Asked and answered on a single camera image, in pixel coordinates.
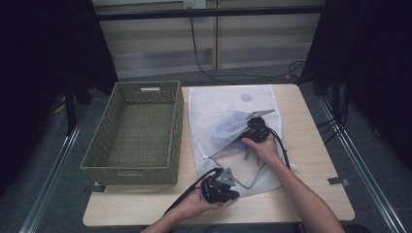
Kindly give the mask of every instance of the white wall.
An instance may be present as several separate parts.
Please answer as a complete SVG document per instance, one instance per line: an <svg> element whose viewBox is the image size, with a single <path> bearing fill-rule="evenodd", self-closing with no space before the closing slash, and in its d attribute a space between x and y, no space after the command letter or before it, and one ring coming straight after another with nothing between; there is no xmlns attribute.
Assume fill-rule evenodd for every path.
<svg viewBox="0 0 412 233"><path fill-rule="evenodd" d="M208 0L207 7L276 7L323 2ZM183 8L183 1L170 0L94 0L93 3L97 13ZM318 14L194 18L202 67L224 69L305 59L318 20ZM102 21L101 26L120 79L197 70L188 18Z"/></svg>

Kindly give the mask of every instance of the mesh laundry bag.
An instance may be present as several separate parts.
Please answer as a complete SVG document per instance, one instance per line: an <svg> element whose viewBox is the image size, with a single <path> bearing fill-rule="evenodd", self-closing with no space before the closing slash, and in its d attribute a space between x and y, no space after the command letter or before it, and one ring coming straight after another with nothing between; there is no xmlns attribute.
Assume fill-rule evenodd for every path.
<svg viewBox="0 0 412 233"><path fill-rule="evenodd" d="M189 127L196 172L230 167L234 189L241 196L271 190L280 185L256 152L238 137L247 129L246 116L275 110L262 118L282 138L282 120L271 85L192 87L189 90Z"/></svg>

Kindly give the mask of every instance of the wicker basket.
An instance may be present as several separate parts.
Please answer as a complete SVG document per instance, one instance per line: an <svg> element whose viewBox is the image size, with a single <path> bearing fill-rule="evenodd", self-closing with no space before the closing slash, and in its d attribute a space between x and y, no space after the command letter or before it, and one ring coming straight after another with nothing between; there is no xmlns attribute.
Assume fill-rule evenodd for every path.
<svg viewBox="0 0 412 233"><path fill-rule="evenodd" d="M100 184L176 183L183 109L180 82L117 83L81 168Z"/></svg>

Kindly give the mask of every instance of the electrical cord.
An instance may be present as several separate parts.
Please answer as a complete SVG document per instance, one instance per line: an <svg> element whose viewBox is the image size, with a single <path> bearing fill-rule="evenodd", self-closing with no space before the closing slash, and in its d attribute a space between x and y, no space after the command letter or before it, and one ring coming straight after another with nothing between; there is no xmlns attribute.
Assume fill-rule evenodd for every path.
<svg viewBox="0 0 412 233"><path fill-rule="evenodd" d="M293 71L295 71L297 68L300 67L300 65L302 65L303 63L305 63L306 61L294 61L291 64L289 64L288 67L288 72L284 73L284 74L280 74L280 75L276 75L276 76L258 76L258 75L238 75L238 74L225 74L225 75L212 75L212 74L208 74L203 70L203 67L201 66L200 60L199 60L199 56L197 53L197 45L196 45L196 40L194 37L194 26L193 26L193 18L190 17L190 28L191 28L191 38L193 40L193 48L194 48L194 60L196 62L196 66L199 69L199 71L201 73L203 73L207 78L216 81L216 82L221 82L221 83L227 83L227 84L233 84L233 85L237 85L236 83L231 83L231 82L227 82L227 81L223 81L223 80L217 80L215 78L221 78L221 77L251 77L251 78L264 78L264 79L274 79L274 78L281 78L284 77L286 75L290 75ZM293 69L291 69L291 67L293 66L293 64L299 63L296 67L294 67Z"/></svg>
<svg viewBox="0 0 412 233"><path fill-rule="evenodd" d="M219 172L222 168L214 168L209 170L209 172L203 174L195 183L193 183L164 213L164 215L179 205L192 191L196 189L196 185L200 183L203 179L206 178L207 175L211 174L212 172Z"/></svg>
<svg viewBox="0 0 412 233"><path fill-rule="evenodd" d="M324 144L325 144L325 145L326 145L328 142L330 142L336 135L338 135L338 134L341 133L343 127L345 126L345 124L346 124L346 122L347 122L347 120L348 120L348 112L349 112L348 106L349 106L349 91L348 91L348 88L345 88L345 100L344 100L344 102L343 102L343 107L342 107L343 109L342 109L342 111L340 112L340 115L339 115L339 117L342 117L342 116L343 116L344 118L343 118L343 120L341 121L340 125L338 126L336 132L334 132L329 138L327 138L327 139L324 141ZM329 122L336 121L336 119L339 118L339 117L335 117L335 118L331 119ZM331 125L326 131L324 131L324 132L321 133L321 134L324 134L325 132L327 132L327 131L328 131L330 128L332 128L333 126L334 126L334 124Z"/></svg>
<svg viewBox="0 0 412 233"><path fill-rule="evenodd" d="M273 130L273 129L269 128L269 127L267 127L267 128L270 130L270 132L273 134L273 136L275 136L276 140L278 141L279 145L281 146L282 154L284 155L284 158L285 158L285 164L286 164L286 166L287 166L289 169L291 169L291 165L290 165L290 163L289 163L287 151L286 151L285 147L283 146L283 143L282 143L281 138L280 138L279 135L275 132L275 130Z"/></svg>

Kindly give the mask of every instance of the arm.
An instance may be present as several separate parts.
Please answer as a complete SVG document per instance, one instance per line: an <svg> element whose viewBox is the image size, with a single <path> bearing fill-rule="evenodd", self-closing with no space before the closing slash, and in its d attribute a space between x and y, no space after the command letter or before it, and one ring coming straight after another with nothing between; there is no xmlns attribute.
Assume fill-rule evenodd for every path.
<svg viewBox="0 0 412 233"><path fill-rule="evenodd" d="M223 205L222 202L209 204L202 196L199 188L191 192L177 207L173 208L159 220L142 232L169 232L181 221L202 215L208 210L217 210Z"/></svg>
<svg viewBox="0 0 412 233"><path fill-rule="evenodd" d="M291 172L280 159L273 135L259 144L248 138L242 139L242 142L255 149L259 158L275 172L310 232L344 232L327 203Z"/></svg>

